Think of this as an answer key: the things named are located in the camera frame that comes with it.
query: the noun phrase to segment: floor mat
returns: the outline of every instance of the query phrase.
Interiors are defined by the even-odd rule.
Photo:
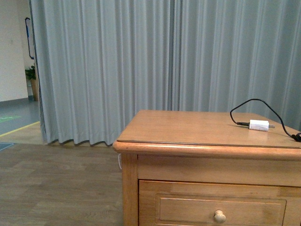
[[[11,147],[14,145],[13,143],[0,143],[0,151],[4,150],[5,148]]]

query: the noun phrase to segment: white cord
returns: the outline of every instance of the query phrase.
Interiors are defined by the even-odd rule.
[[[122,170],[121,163],[120,163],[120,157],[121,157],[121,154],[118,155],[118,164],[119,164],[119,168]]]

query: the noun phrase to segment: yellow floor line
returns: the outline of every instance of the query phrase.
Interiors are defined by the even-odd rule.
[[[25,128],[27,128],[27,127],[30,127],[30,126],[33,126],[33,125],[36,125],[36,124],[38,124],[38,123],[40,123],[40,121],[37,121],[37,122],[35,122],[35,123],[32,123],[32,124],[30,124],[30,125],[27,125],[27,126],[23,126],[23,127],[21,127],[21,128],[15,129],[15,130],[13,130],[13,131],[10,131],[10,132],[7,132],[7,133],[3,133],[3,134],[1,134],[1,135],[0,135],[0,137],[3,137],[3,136],[5,136],[5,135],[8,135],[8,134],[14,133],[14,132],[16,132],[16,131],[19,131],[19,130],[22,130],[22,129],[25,129]]]

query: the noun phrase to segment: potted plant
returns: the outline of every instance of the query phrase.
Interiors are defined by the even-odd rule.
[[[39,95],[38,95],[39,91],[38,91],[38,85],[37,85],[37,78],[36,78],[35,67],[32,65],[28,69],[25,69],[25,75],[26,75],[26,78],[32,84],[33,100],[34,101],[38,101],[39,100]]]

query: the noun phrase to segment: drawer knob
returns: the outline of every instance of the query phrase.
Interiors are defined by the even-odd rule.
[[[222,224],[226,221],[226,216],[224,215],[224,213],[220,210],[217,210],[214,213],[214,220],[216,221],[216,223]]]

